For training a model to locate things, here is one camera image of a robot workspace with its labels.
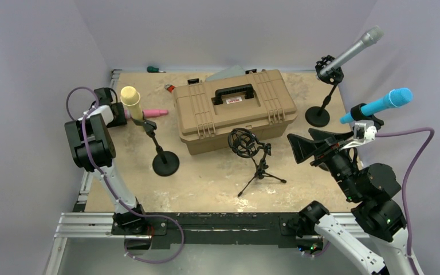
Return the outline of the silver microphone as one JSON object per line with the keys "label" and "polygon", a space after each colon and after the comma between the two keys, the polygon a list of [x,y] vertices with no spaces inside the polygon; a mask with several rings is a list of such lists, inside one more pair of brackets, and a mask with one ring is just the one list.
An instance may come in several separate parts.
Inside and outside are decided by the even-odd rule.
{"label": "silver microphone", "polygon": [[367,30],[352,46],[323,68],[320,72],[321,76],[328,76],[328,72],[331,70],[339,69],[362,50],[377,43],[383,36],[384,32],[379,26],[374,26]]}

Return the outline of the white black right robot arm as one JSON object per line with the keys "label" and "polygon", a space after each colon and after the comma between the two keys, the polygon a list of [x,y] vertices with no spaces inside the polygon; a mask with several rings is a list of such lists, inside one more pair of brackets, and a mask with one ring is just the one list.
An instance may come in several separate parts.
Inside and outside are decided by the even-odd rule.
{"label": "white black right robot arm", "polygon": [[364,274],[422,274],[423,271],[409,245],[410,227],[401,207],[393,200],[401,186],[393,169],[381,163],[359,169],[356,157],[349,154],[374,140],[376,127],[347,133],[309,129],[311,139],[287,135],[295,161],[313,157],[311,166],[325,166],[339,185],[356,223],[375,243],[380,254],[363,245],[346,232],[340,222],[320,202],[313,201],[299,211],[298,221],[288,228],[297,236],[318,234],[337,247]]}

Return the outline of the grey flat sheet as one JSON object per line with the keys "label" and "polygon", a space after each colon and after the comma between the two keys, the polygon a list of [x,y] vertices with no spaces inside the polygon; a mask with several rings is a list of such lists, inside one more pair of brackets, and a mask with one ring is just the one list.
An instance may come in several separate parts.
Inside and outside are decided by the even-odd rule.
{"label": "grey flat sheet", "polygon": [[245,75],[244,68],[239,65],[234,65],[234,66],[228,67],[224,70],[221,70],[217,73],[214,73],[211,76],[206,77],[205,82],[214,81],[214,80],[221,80],[221,79],[225,79],[225,78],[242,76],[242,75]]}

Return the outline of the red small tool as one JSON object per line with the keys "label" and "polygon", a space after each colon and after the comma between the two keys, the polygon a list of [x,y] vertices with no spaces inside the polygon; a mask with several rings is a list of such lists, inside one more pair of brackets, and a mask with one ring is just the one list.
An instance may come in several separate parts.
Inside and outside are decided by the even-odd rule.
{"label": "red small tool", "polygon": [[172,85],[172,84],[165,84],[164,85],[165,90],[169,91],[170,93],[173,92],[173,90],[176,88],[176,86]]}

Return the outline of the cream yellow microphone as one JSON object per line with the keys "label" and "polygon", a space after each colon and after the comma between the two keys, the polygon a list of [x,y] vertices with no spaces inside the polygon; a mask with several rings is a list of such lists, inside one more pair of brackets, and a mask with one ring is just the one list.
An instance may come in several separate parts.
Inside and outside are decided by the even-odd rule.
{"label": "cream yellow microphone", "polygon": [[120,91],[122,104],[128,109],[130,117],[134,120],[143,121],[143,110],[140,106],[140,94],[132,86],[126,86]]}

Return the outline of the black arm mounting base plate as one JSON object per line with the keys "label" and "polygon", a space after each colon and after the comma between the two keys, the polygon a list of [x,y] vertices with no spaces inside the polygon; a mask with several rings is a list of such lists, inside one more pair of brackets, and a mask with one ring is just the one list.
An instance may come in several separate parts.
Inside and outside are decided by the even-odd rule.
{"label": "black arm mounting base plate", "polygon": [[144,237],[153,249],[186,245],[276,245],[317,253],[327,241],[297,213],[149,213],[129,223],[113,219],[110,234]]}

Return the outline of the black tripod shock mount stand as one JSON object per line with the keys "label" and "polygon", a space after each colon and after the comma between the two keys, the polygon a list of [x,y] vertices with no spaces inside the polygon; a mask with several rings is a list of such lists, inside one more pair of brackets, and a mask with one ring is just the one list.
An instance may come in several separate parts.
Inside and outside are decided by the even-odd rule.
{"label": "black tripod shock mount stand", "polygon": [[259,140],[257,135],[246,128],[234,128],[227,137],[229,148],[239,157],[253,161],[256,171],[251,180],[237,194],[241,197],[243,192],[249,187],[255,179],[274,178],[281,183],[286,183],[285,179],[274,176],[266,170],[269,166],[266,163],[266,157],[272,155],[272,145]]}

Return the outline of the blue microphone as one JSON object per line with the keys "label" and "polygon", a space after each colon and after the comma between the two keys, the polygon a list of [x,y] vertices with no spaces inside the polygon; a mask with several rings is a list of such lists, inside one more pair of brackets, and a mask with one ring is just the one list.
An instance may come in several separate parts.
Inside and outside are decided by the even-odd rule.
{"label": "blue microphone", "polygon": [[[408,88],[393,89],[388,94],[380,99],[377,99],[371,103],[362,107],[362,112],[365,115],[374,115],[378,112],[385,111],[391,108],[400,108],[413,100],[413,93]],[[342,124],[353,122],[351,115],[346,113],[340,118]]]}

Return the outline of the tan plastic tool case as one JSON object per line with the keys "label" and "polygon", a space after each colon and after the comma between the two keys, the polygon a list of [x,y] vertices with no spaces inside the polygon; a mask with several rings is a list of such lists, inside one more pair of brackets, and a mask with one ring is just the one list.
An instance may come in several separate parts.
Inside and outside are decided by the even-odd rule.
{"label": "tan plastic tool case", "polygon": [[172,95],[179,137],[191,155],[226,148],[235,128],[260,140],[280,137],[298,115],[277,69],[187,84]]}

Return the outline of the black clip stand for blue microphone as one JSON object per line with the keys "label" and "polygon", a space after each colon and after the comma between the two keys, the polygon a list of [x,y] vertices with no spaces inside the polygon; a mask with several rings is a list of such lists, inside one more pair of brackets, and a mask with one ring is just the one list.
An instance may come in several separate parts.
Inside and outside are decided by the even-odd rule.
{"label": "black clip stand for blue microphone", "polygon": [[350,115],[353,118],[354,121],[362,121],[362,120],[368,120],[374,122],[374,126],[377,130],[380,130],[382,126],[384,126],[384,121],[381,119],[378,119],[375,117],[375,115],[365,115],[362,112],[362,107],[365,106],[365,103],[360,103],[350,110]]}

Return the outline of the pink microphone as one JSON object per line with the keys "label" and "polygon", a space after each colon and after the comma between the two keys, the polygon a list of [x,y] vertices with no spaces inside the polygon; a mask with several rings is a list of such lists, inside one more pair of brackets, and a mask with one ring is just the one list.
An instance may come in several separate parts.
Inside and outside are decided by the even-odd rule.
{"label": "pink microphone", "polygon": [[152,117],[160,117],[168,115],[168,110],[166,109],[146,109],[141,111],[141,115],[138,111],[131,112],[129,109],[124,110],[124,115],[126,119],[148,119]]}

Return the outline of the black stand for cream microphone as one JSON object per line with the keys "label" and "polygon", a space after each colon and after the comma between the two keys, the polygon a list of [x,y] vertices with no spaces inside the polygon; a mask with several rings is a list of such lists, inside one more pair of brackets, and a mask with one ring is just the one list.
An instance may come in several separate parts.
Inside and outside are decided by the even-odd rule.
{"label": "black stand for cream microphone", "polygon": [[155,122],[147,119],[143,120],[136,120],[134,118],[131,119],[135,125],[143,127],[146,135],[152,139],[155,150],[156,150],[156,156],[153,158],[152,161],[152,168],[154,172],[159,176],[170,176],[177,172],[180,161],[178,156],[171,152],[171,151],[165,151],[162,146],[158,143],[155,135],[155,131],[157,130],[157,125]]}

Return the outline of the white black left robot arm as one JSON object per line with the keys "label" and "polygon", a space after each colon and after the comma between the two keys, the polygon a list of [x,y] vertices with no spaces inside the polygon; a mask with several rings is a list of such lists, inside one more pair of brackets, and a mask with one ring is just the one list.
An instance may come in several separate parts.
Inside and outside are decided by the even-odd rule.
{"label": "white black left robot arm", "polygon": [[112,104],[101,101],[98,90],[77,87],[67,95],[65,104],[68,114],[71,95],[79,90],[93,94],[94,103],[80,117],[72,117],[64,124],[72,159],[77,167],[90,172],[102,184],[112,201],[112,234],[149,233],[151,226],[144,209],[126,186],[115,165],[115,146],[108,131],[108,124],[116,118]]}

